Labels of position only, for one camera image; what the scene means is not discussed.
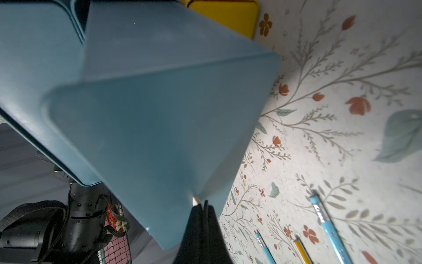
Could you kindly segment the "yellow lower drawer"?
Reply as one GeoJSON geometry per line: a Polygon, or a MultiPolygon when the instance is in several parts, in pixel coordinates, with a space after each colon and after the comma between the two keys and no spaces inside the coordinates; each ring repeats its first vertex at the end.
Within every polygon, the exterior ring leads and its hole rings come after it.
{"type": "Polygon", "coordinates": [[[231,30],[252,38],[259,5],[251,0],[184,0],[185,7],[218,22],[231,30]]]}

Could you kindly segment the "yellow pencil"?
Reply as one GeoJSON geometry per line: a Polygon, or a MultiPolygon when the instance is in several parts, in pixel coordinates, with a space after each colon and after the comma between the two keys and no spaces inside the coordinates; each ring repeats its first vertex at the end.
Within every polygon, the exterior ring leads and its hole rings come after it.
{"type": "Polygon", "coordinates": [[[298,255],[300,256],[302,263],[303,264],[313,264],[313,262],[312,262],[311,258],[309,257],[305,247],[303,246],[299,236],[295,236],[293,243],[296,247],[296,250],[298,252],[298,255]]]}

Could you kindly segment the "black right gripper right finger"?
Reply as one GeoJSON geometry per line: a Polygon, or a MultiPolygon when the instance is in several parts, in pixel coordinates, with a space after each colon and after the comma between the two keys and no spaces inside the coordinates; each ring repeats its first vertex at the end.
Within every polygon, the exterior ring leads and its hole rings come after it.
{"type": "Polygon", "coordinates": [[[214,207],[205,201],[203,207],[203,257],[206,264],[232,264],[214,207]]]}

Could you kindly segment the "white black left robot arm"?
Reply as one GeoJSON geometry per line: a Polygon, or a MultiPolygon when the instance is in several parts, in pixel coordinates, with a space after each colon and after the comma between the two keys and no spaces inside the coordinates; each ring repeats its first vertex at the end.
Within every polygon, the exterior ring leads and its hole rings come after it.
{"type": "Polygon", "coordinates": [[[1,219],[3,264],[130,264],[130,228],[118,199],[100,183],[69,184],[67,203],[24,203],[1,219]]]}

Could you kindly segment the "teal drawer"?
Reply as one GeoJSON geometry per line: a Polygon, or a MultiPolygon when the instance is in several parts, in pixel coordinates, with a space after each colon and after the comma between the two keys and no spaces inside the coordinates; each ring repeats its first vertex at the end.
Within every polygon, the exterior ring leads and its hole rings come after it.
{"type": "Polygon", "coordinates": [[[164,250],[193,198],[221,213],[280,67],[262,45],[173,1],[93,1],[79,82],[48,124],[164,250]]]}

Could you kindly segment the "light blue pencil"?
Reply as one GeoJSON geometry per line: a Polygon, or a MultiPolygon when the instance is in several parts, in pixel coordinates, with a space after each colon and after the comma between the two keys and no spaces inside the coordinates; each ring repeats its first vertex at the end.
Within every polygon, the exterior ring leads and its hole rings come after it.
{"type": "Polygon", "coordinates": [[[316,212],[318,219],[321,221],[322,227],[335,251],[337,258],[341,264],[353,264],[333,222],[326,212],[318,195],[314,194],[309,197],[310,202],[316,212]]]}
{"type": "Polygon", "coordinates": [[[265,241],[263,240],[259,231],[255,231],[255,237],[256,237],[260,247],[262,248],[269,264],[276,264],[273,256],[271,255],[271,253],[270,253],[270,251],[269,251],[269,249],[268,249],[268,247],[267,247],[265,241]]]}

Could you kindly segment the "floral patterned table mat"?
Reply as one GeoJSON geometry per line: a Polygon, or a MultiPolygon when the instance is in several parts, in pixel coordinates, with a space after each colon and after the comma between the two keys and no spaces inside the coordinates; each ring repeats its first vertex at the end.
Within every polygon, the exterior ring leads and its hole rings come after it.
{"type": "Polygon", "coordinates": [[[281,67],[220,216],[236,264],[422,261],[421,1],[260,1],[281,67]]]}

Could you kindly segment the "teal drawer cabinet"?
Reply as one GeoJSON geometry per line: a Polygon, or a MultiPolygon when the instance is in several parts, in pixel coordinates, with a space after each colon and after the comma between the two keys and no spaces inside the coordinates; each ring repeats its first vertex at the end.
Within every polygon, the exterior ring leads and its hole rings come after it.
{"type": "Polygon", "coordinates": [[[98,176],[46,123],[45,96],[80,79],[89,1],[1,2],[1,117],[81,185],[98,176]]]}

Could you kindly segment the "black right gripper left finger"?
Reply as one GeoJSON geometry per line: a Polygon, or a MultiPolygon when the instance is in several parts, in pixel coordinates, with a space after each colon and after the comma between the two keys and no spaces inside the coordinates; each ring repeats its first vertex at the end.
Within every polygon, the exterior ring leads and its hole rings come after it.
{"type": "Polygon", "coordinates": [[[202,262],[202,213],[201,205],[192,208],[174,264],[200,264],[202,262]]]}

